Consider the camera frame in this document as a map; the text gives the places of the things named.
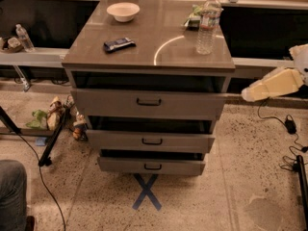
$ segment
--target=black metal stand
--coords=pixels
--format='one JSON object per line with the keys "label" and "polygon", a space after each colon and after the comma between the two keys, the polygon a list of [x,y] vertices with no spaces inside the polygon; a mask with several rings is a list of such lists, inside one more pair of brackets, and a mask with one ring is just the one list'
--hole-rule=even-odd
{"label": "black metal stand", "polygon": [[55,131],[39,130],[39,129],[21,129],[18,128],[7,113],[0,106],[0,120],[6,126],[6,128],[0,128],[0,135],[16,135],[16,136],[30,136],[30,137],[47,137],[47,145],[39,159],[38,165],[40,167],[50,166],[52,164],[49,154],[64,127],[66,118],[69,115],[69,109],[65,108],[65,112],[62,115],[61,122]]}
{"label": "black metal stand", "polygon": [[296,171],[299,175],[302,205],[306,219],[306,230],[308,230],[308,185],[304,160],[300,155],[296,156]]}

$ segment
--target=blue tape x mark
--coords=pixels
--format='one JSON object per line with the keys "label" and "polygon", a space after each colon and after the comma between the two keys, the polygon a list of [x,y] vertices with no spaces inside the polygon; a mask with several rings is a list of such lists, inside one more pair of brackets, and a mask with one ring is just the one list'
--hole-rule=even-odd
{"label": "blue tape x mark", "polygon": [[141,206],[144,198],[146,196],[148,196],[148,198],[151,200],[151,202],[153,203],[153,205],[155,206],[156,210],[161,210],[162,205],[160,204],[160,202],[158,201],[158,199],[156,198],[156,196],[154,196],[153,192],[151,191],[151,188],[154,184],[154,182],[156,181],[158,175],[157,174],[153,174],[151,176],[151,178],[148,180],[147,184],[144,183],[143,179],[141,178],[141,176],[138,173],[134,174],[136,180],[139,182],[139,184],[142,187],[142,192],[139,195],[139,197],[137,198],[136,202],[133,205],[133,209],[138,210],[139,207]]}

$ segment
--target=shoe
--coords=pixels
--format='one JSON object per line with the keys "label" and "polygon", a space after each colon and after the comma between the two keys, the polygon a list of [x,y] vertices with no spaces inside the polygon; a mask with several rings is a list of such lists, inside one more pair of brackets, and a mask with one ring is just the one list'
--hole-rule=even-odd
{"label": "shoe", "polygon": [[35,230],[35,218],[32,216],[27,217],[27,224],[25,231],[34,231]]}

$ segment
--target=concrete floor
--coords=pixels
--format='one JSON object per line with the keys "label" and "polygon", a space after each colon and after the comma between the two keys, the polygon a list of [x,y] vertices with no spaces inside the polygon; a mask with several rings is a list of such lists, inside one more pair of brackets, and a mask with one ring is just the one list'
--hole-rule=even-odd
{"label": "concrete floor", "polygon": [[[0,105],[19,127],[32,120],[32,111],[46,111],[55,95],[65,101],[69,87],[44,81],[22,92],[13,80],[0,80]],[[147,196],[134,209],[142,191],[134,175],[100,171],[98,152],[73,139],[66,127],[50,154],[53,164],[41,168],[63,210],[66,230],[304,230],[298,176],[279,167],[283,156],[293,157],[289,146],[298,147],[296,137],[276,119],[259,118],[259,105],[237,95],[228,98],[203,174],[159,175],[154,182],[151,191],[160,210]],[[297,142],[308,145],[307,107],[307,100],[275,98],[261,114],[283,120],[293,116]],[[25,139],[40,156],[44,147],[35,146],[36,138]],[[16,159],[27,169],[28,211],[36,218],[36,230],[64,230],[58,207],[41,183],[34,152],[16,136],[0,136],[0,144],[0,159]],[[151,175],[141,177],[146,184]]]}

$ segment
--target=white bowl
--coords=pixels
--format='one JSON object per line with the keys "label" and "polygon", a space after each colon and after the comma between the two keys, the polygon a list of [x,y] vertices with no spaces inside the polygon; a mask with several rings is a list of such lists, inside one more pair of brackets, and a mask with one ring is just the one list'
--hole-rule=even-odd
{"label": "white bowl", "polygon": [[113,15],[115,20],[119,22],[127,22],[132,20],[139,10],[140,8],[137,4],[117,3],[109,6],[107,8],[107,13]]}

